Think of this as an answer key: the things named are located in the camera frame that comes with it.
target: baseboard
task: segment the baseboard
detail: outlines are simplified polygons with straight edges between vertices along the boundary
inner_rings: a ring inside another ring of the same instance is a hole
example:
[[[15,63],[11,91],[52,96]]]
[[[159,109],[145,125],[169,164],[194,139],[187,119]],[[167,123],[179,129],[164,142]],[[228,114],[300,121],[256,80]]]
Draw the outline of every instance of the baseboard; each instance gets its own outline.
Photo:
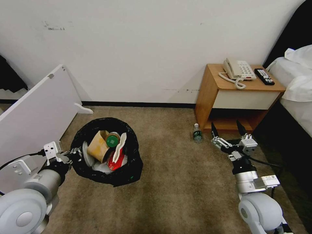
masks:
[[[17,102],[17,99],[0,99],[0,104],[13,104]]]
[[[190,108],[190,109],[194,109],[196,104],[192,104],[192,103],[82,101],[82,105],[83,106],[122,106],[122,107],[168,107],[168,108]]]

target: black cable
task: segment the black cable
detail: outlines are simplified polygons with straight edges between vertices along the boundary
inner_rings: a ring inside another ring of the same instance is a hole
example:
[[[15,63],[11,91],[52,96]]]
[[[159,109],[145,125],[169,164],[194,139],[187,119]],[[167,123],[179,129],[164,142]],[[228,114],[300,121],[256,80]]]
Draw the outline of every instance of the black cable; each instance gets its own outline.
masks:
[[[8,161],[8,162],[6,162],[5,164],[3,164],[3,165],[0,167],[0,171],[1,171],[3,168],[5,168],[7,165],[9,165],[11,162],[14,162],[15,160],[20,159],[20,158],[22,158],[22,157],[25,157],[25,156],[27,156],[27,155],[30,155],[30,156],[34,156],[34,155],[42,155],[42,156],[45,156],[46,154],[45,154],[45,151],[42,149],[42,150],[40,150],[40,151],[37,152],[37,153],[25,154],[25,155],[23,155],[23,156],[19,156],[19,157],[15,158],[15,159],[12,159],[11,161]]]
[[[248,156],[248,158],[250,159],[250,160],[252,160],[252,161],[255,161],[255,162],[257,162],[257,163],[261,163],[261,164],[264,164],[264,165],[267,165],[267,166],[274,166],[274,167],[278,167],[278,168],[283,168],[281,165],[277,165],[277,164],[273,164],[273,163],[267,163],[267,162],[264,162],[264,161],[260,161],[260,160],[258,160],[258,159],[254,159],[254,158],[252,158],[252,157],[250,157],[250,156]]]

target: white wall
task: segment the white wall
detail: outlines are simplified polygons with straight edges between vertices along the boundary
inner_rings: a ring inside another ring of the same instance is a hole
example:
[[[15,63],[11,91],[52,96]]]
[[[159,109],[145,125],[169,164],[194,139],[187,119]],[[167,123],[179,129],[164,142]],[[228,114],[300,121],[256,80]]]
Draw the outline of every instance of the white wall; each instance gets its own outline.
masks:
[[[0,54],[30,87],[65,64],[84,101],[195,103],[206,63],[262,64],[302,2],[1,0]]]

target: plastic bottle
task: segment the plastic bottle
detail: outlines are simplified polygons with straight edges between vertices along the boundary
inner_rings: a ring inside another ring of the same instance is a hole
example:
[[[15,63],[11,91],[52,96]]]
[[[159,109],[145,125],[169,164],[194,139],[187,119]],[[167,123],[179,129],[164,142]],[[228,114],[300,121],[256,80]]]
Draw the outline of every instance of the plastic bottle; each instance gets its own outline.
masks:
[[[199,126],[197,123],[194,124],[193,139],[196,143],[202,142],[202,131],[199,129]]]

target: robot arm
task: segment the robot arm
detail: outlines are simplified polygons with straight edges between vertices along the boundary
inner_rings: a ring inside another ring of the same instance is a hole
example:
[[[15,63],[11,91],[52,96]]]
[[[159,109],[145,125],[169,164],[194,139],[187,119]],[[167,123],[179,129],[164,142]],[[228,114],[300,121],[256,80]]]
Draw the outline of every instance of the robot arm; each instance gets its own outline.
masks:
[[[26,180],[21,189],[11,191],[0,197],[1,234],[40,234],[48,224],[49,216],[59,202],[57,191],[71,168],[70,158],[80,154],[74,149],[70,154],[61,153],[58,143],[44,146],[46,164],[33,176],[37,168],[31,156],[26,155],[8,166],[14,174]]]
[[[258,177],[256,168],[249,160],[258,144],[238,121],[237,126],[241,139],[234,144],[219,137],[212,123],[211,142],[222,152],[227,153],[233,164],[232,173],[236,179],[240,198],[239,213],[242,219],[253,234],[265,234],[270,230],[275,230],[274,234],[292,233],[283,218],[280,205],[273,198],[261,193],[278,186],[279,180],[276,175]]]

